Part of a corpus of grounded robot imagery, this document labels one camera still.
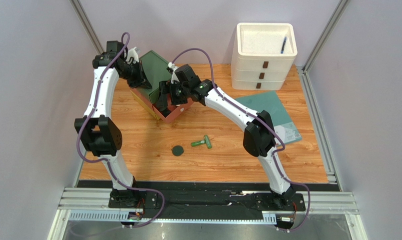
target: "green folder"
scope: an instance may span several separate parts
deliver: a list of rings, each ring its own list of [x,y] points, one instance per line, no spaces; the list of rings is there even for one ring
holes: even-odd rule
[[[269,112],[275,132],[285,144],[301,140],[300,132],[298,132],[275,91],[239,97],[236,101],[258,112],[262,110]]]

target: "black strip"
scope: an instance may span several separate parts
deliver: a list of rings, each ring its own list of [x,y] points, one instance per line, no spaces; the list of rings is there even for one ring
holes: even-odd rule
[[[329,183],[307,183],[310,191],[313,192],[339,192],[337,184]],[[181,182],[181,181],[138,181],[139,188],[150,188],[158,190],[200,190],[200,191],[269,191],[268,183],[246,183],[246,182]],[[299,185],[293,186],[296,191],[306,189]],[[112,181],[109,180],[80,180],[77,188],[100,188],[111,189]]]

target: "wooden table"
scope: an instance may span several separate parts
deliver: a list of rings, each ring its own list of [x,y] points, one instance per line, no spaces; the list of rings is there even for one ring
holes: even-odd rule
[[[207,64],[192,64],[201,80],[210,79]],[[235,90],[231,87],[230,65],[215,64],[218,86],[233,98],[263,91]],[[296,182],[327,183],[313,126],[295,66],[277,94],[299,130],[302,140],[287,145],[279,153],[288,177]],[[256,157],[242,146],[243,132],[221,113],[194,103],[173,123],[155,120],[137,103],[127,82],[118,81],[112,104],[112,119],[123,135],[122,155],[138,181],[185,182],[267,182]],[[208,135],[212,149],[190,143]],[[181,145],[184,154],[171,149]],[[110,179],[102,163],[84,163],[80,179]]]

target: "white wall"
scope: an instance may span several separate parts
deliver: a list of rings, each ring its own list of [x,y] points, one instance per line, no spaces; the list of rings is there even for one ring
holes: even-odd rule
[[[47,238],[95,54],[69,1],[0,1],[0,239]]]
[[[213,63],[229,64],[236,24],[291,23],[304,65],[338,0],[81,0],[100,42],[129,32],[130,46],[141,54],[154,50],[171,61],[187,48],[202,48]],[[201,53],[187,53],[180,63],[207,63]]]
[[[402,0],[352,0],[310,77],[369,239],[402,239]]]

